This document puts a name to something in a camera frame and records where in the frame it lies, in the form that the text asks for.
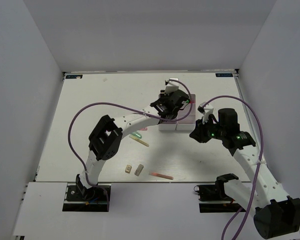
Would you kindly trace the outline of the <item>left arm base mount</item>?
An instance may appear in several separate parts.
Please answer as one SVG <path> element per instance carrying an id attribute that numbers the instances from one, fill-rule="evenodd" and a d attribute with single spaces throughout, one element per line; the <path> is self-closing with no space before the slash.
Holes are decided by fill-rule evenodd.
<path id="1" fill-rule="evenodd" d="M 82 196 L 76 185 L 68 185 L 65 192 L 63 212 L 109 212 L 109 203 L 104 190 L 92 187 L 87 196 Z"/>

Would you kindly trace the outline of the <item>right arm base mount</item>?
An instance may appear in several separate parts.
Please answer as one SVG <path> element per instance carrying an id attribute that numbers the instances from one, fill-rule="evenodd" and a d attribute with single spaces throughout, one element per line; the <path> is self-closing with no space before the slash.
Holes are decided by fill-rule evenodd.
<path id="1" fill-rule="evenodd" d="M 220 197 L 213 184 L 196 185 L 193 190 L 199 197 L 200 213 L 235 213 L 241 207 L 228 196 Z"/>

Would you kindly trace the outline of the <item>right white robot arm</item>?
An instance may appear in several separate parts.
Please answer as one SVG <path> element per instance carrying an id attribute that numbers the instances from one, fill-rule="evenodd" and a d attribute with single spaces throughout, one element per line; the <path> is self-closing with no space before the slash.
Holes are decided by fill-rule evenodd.
<path id="1" fill-rule="evenodd" d="M 196 120 L 190 138 L 199 143 L 220 140 L 252 183 L 249 189 L 235 174 L 224 174 L 217 177 L 214 194 L 223 200 L 230 197 L 248 210 L 264 239 L 298 232 L 300 199 L 290 197 L 266 163 L 258 159 L 256 143 L 248 132 L 240 130 L 236 111 L 222 108 L 215 118 L 212 107 L 199 107 L 198 110 L 203 116 Z"/>

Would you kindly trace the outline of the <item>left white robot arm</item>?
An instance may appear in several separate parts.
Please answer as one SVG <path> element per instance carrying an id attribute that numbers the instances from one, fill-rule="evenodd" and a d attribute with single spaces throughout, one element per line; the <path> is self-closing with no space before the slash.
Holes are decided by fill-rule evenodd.
<path id="1" fill-rule="evenodd" d="M 103 195 L 105 188 L 98 186 L 98 178 L 106 160 L 114 157 L 121 141 L 131 133 L 145 127 L 174 122 L 178 112 L 190 103 L 190 94 L 180 89 L 161 91 L 159 98 L 142 110 L 118 118 L 104 115 L 100 118 L 89 140 L 88 159 L 82 161 L 83 172 L 76 176 L 76 188 L 84 200 Z"/>

